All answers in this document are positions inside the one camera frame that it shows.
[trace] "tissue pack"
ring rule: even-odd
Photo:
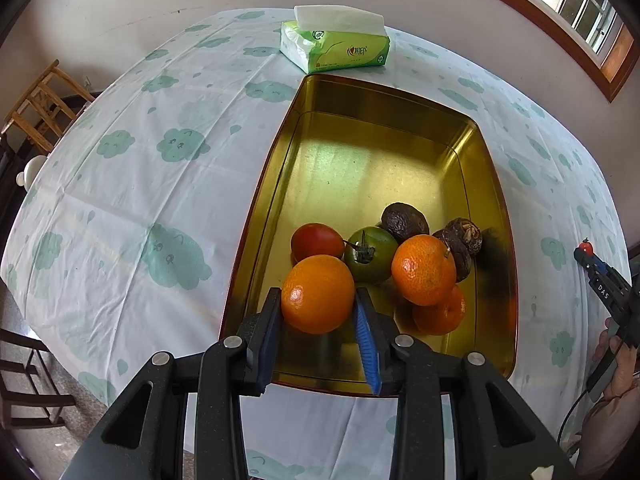
[[[305,73],[384,65],[389,38],[382,16],[342,6],[303,6],[294,12],[296,20],[282,23],[280,50]]]

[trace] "mandarin orange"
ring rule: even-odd
[[[445,335],[458,328],[465,317],[466,301],[459,286],[436,306],[415,306],[414,321],[418,330],[430,335]]]
[[[456,283],[456,263],[442,241],[416,235],[398,247],[391,275],[402,296],[416,305],[431,306],[450,294]]]
[[[282,315],[302,332],[331,332],[349,317],[354,294],[353,277],[341,260],[328,254],[309,256],[282,284]]]

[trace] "wooden window frame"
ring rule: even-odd
[[[609,102],[616,97],[631,74],[638,58],[640,45],[631,36],[625,25],[607,55],[602,66],[598,66],[591,56],[544,10],[530,0],[500,0],[511,9],[523,15],[554,40],[580,67],[603,93]]]

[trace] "speckled floor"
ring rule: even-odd
[[[0,281],[0,326],[11,332],[35,337],[30,327],[26,325],[14,298]],[[28,349],[0,342],[0,358],[14,362],[26,362]],[[63,408],[62,417],[66,422],[64,428],[47,430],[14,430],[13,434],[21,451],[33,462],[34,469],[42,480],[58,480],[76,450],[89,432],[104,414],[106,407],[84,389],[66,370],[55,360],[53,355],[42,353],[53,381],[61,394],[71,394],[76,399],[76,405]],[[25,376],[3,372],[2,377],[9,390],[31,393]],[[50,392],[46,384],[34,378],[38,390],[42,393]],[[42,416],[40,408],[14,407],[15,416]],[[184,453],[183,475],[185,480],[193,479],[193,455]]]

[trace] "person's arm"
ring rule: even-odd
[[[609,346],[615,353],[620,339],[609,340],[607,331],[593,360],[599,360]],[[580,455],[575,469],[583,480],[597,480],[611,467],[640,423],[640,385],[633,380],[637,351],[622,344],[616,355],[616,373],[582,424]]]

